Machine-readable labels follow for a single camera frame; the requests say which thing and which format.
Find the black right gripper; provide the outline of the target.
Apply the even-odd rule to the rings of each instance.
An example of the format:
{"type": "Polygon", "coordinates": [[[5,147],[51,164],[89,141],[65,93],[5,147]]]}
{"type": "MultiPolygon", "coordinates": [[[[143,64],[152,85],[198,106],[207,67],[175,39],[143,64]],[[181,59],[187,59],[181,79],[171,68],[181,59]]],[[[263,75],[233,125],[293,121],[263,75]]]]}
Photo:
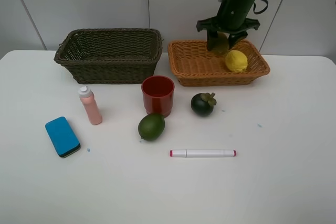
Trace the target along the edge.
{"type": "Polygon", "coordinates": [[[229,49],[248,36],[247,30],[257,30],[260,22],[247,18],[255,0],[227,0],[220,4],[216,16],[199,20],[198,31],[207,31],[207,50],[212,51],[218,41],[218,32],[228,33],[229,49]]]}

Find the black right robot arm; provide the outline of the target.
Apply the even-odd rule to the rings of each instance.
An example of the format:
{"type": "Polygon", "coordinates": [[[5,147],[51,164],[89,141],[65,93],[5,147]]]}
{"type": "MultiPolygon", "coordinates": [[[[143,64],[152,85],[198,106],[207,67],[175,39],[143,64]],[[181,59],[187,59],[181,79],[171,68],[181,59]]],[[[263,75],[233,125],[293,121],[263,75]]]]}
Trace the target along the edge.
{"type": "Polygon", "coordinates": [[[267,10],[267,0],[218,0],[219,10],[216,16],[199,20],[196,24],[197,31],[206,30],[208,51],[220,47],[231,49],[239,41],[248,36],[250,29],[258,30],[260,22],[247,18],[250,9],[255,15],[267,10]]]}

